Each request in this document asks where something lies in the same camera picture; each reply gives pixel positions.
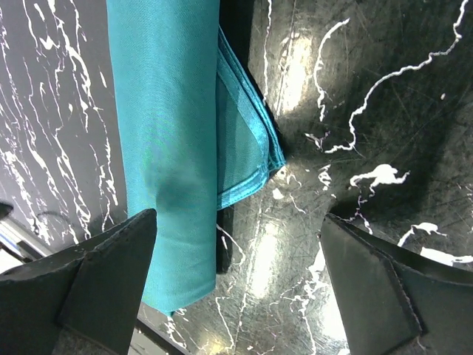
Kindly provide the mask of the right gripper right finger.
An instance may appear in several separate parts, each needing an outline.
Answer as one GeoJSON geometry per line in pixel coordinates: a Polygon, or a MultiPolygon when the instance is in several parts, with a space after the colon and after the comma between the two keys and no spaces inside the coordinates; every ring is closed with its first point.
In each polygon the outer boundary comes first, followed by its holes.
{"type": "Polygon", "coordinates": [[[327,214],[319,238],[352,354],[471,354],[472,273],[327,214]]]}

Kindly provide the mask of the teal cloth napkin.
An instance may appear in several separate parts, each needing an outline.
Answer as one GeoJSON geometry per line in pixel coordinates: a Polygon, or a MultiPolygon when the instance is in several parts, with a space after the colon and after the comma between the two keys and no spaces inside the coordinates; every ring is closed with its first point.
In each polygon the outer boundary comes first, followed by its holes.
{"type": "Polygon", "coordinates": [[[142,300],[165,315],[211,293],[217,213],[285,164],[218,1],[108,1],[127,210],[157,213],[142,300]]]}

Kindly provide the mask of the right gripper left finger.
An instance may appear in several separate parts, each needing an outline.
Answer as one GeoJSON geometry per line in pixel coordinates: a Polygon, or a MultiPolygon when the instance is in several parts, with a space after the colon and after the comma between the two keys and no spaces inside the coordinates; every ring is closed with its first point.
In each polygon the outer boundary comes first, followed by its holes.
{"type": "Polygon", "coordinates": [[[127,354],[157,234],[145,209],[111,229],[1,274],[1,353],[52,354],[61,333],[127,354]]]}

